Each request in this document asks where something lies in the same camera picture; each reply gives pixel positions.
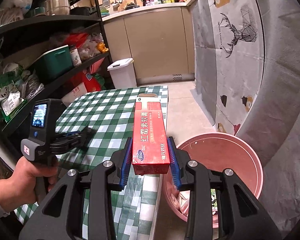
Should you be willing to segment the person's left hand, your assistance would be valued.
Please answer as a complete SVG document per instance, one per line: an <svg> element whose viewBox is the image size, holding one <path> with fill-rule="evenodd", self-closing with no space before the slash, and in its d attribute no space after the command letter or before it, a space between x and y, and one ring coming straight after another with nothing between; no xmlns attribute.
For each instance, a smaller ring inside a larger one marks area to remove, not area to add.
<svg viewBox="0 0 300 240"><path fill-rule="evenodd" d="M10 178L0 180L0 206L7 213L24 204L33 204L37 197L34 191L36 179L46 177L48 190L57 183L58 160L52 158L51 166L31 163L21 157Z"/></svg>

